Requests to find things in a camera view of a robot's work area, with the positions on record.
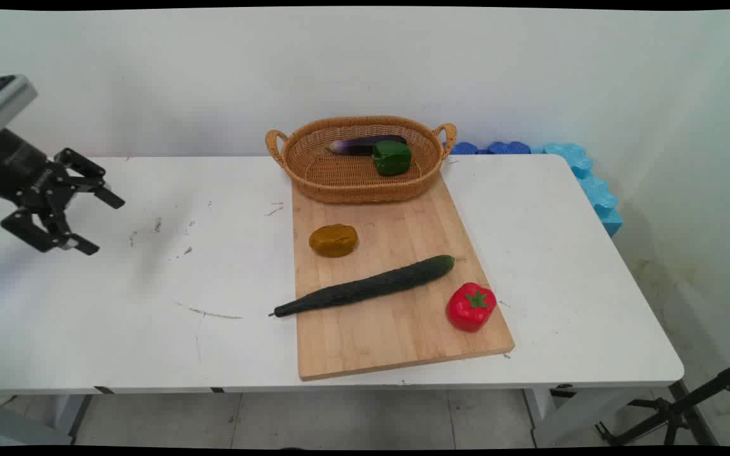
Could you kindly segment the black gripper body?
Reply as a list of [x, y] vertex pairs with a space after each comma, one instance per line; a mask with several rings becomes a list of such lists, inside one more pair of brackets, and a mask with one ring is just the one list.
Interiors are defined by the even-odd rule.
[[0, 130], [0, 198], [17, 210], [61, 213], [61, 163], [8, 129]]

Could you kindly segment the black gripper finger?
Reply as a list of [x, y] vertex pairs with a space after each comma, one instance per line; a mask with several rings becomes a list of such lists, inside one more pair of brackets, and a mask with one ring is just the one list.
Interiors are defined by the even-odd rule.
[[110, 190], [105, 182], [105, 169], [71, 148], [64, 148], [53, 158], [55, 187], [75, 193], [92, 193], [93, 196], [119, 210], [125, 200]]
[[72, 231], [63, 213], [20, 207], [1, 220], [0, 226], [40, 252], [53, 249], [78, 250], [87, 256], [99, 246]]

